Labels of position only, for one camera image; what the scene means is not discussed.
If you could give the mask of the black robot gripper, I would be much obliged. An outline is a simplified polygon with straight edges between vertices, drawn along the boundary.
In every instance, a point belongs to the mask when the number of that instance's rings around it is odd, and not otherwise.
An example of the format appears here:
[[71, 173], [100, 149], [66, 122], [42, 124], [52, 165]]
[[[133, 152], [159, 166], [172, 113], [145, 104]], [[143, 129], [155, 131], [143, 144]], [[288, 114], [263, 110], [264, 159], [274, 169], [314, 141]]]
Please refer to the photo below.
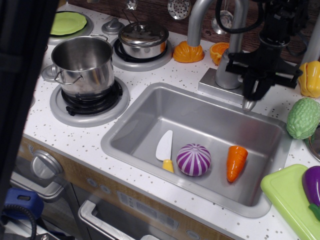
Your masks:
[[303, 73], [298, 66], [290, 65], [281, 58], [282, 50], [290, 43], [290, 37], [278, 41], [260, 34], [258, 39], [259, 46], [253, 52], [229, 53], [229, 63], [225, 69], [244, 77], [243, 96], [247, 100], [255, 99], [255, 91], [256, 100], [261, 100], [275, 84], [295, 88], [298, 77]]

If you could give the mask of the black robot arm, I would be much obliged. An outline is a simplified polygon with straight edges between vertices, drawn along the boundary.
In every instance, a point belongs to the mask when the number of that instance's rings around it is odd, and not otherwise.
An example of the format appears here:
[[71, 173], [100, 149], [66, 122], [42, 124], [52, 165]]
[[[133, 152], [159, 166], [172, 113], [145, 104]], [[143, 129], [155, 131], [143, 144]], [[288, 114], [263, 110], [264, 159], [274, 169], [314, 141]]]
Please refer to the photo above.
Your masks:
[[253, 52], [229, 53], [226, 71], [243, 78], [243, 97], [259, 101], [270, 87], [278, 84], [295, 88], [303, 72], [281, 58], [291, 37], [306, 27], [307, 0], [264, 0], [258, 2], [258, 20], [264, 22], [259, 46]]

